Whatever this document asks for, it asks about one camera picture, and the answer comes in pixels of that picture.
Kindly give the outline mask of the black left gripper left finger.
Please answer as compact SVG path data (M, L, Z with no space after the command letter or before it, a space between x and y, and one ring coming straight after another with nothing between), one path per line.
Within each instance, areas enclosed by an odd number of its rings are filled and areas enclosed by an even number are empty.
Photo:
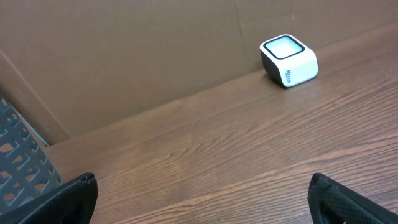
M1 224L90 222L98 198L95 175L86 172L1 215Z

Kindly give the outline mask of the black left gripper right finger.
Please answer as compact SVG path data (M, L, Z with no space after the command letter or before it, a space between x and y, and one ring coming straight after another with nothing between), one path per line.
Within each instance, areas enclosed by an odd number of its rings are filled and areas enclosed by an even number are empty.
M397 224L396 213L321 173L313 174L307 200L315 224Z

